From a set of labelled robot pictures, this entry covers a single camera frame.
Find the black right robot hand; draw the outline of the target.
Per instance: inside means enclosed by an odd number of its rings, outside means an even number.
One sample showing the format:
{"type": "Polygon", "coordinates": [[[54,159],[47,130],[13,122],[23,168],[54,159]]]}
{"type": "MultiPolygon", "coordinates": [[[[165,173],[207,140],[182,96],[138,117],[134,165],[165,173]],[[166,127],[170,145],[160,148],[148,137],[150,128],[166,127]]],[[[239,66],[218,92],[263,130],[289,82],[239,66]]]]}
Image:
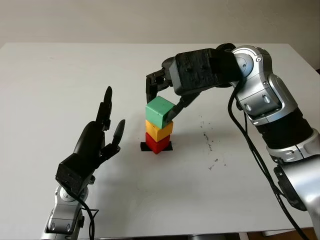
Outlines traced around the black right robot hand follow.
{"type": "MultiPolygon", "coordinates": [[[[167,58],[162,62],[160,70],[146,76],[145,92],[147,103],[152,101],[157,96],[159,91],[165,90],[168,87],[173,87],[169,68],[174,62],[175,57],[167,58]]],[[[199,95],[199,92],[182,95],[179,102],[165,115],[164,122],[169,123],[172,121],[183,110],[183,108],[188,107],[199,95]]]]}

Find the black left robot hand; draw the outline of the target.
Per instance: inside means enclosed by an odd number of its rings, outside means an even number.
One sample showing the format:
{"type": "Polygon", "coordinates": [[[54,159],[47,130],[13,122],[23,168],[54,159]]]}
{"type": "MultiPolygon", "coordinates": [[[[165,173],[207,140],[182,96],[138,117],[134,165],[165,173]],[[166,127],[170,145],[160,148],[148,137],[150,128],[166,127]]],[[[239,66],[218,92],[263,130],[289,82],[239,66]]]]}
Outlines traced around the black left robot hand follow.
{"type": "Polygon", "coordinates": [[[112,95],[112,87],[108,86],[103,101],[99,104],[95,121],[91,121],[85,126],[74,149],[74,153],[92,172],[119,153],[121,149],[120,142],[126,123],[124,119],[118,123],[112,142],[105,144],[105,132],[110,129],[111,125],[112,95]]]}

